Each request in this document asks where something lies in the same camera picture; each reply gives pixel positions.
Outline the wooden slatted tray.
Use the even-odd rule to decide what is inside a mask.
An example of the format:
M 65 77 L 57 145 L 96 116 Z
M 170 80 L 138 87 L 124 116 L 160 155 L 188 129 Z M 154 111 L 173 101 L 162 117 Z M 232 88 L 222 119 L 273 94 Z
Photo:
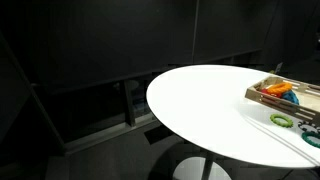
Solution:
M 299 104 L 261 92 L 262 89 L 267 89 L 272 85 L 283 82 L 292 85 L 292 91 L 296 95 Z M 287 79 L 281 76 L 268 76 L 248 87 L 245 97 L 298 119 L 320 125 L 319 85 Z

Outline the white table pedestal base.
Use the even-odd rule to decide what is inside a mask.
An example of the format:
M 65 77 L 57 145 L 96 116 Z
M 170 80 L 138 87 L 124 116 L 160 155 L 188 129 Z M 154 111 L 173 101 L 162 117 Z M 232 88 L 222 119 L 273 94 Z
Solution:
M 173 180 L 232 180 L 217 163 L 203 157 L 184 159 L 175 168 Z

